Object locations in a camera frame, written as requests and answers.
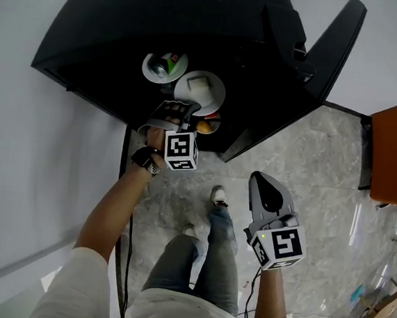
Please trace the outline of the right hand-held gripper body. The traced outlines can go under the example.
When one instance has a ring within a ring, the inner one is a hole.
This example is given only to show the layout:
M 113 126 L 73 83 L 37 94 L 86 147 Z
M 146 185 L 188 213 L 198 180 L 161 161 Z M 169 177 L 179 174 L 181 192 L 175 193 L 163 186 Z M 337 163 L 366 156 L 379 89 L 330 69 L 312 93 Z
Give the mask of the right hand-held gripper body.
M 279 213 L 267 212 L 261 204 L 257 177 L 263 176 L 282 194 Z M 252 222 L 244 229 L 247 243 L 260 267 L 276 270 L 293 266 L 306 255 L 305 229 L 299 224 L 289 190 L 264 172 L 254 171 L 249 179 L 249 210 Z

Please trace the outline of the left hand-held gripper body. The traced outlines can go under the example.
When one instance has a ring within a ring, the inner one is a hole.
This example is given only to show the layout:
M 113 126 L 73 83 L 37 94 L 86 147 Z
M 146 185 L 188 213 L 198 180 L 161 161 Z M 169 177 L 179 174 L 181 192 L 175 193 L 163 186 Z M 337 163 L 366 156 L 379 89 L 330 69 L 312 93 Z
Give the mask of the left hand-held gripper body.
M 149 129 L 153 119 L 165 120 L 168 116 L 182 120 L 185 104 L 180 101 L 163 101 L 155 109 L 145 124 L 138 128 L 138 133 L 143 136 Z M 197 136 L 196 119 L 192 117 L 192 132 L 167 131 L 165 133 L 164 161 L 170 170 L 195 170 L 197 168 L 198 148 L 195 137 Z

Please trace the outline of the person's left hand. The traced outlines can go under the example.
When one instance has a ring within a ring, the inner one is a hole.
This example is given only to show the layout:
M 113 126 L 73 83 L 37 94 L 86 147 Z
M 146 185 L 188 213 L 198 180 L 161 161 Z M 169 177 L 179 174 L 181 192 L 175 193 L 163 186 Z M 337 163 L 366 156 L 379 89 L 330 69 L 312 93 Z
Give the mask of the person's left hand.
M 147 146 L 154 148 L 156 154 L 163 158 L 165 156 L 165 133 L 169 130 L 178 130 L 180 122 L 180 119 L 171 116 L 168 116 L 165 120 L 153 119 L 146 134 Z

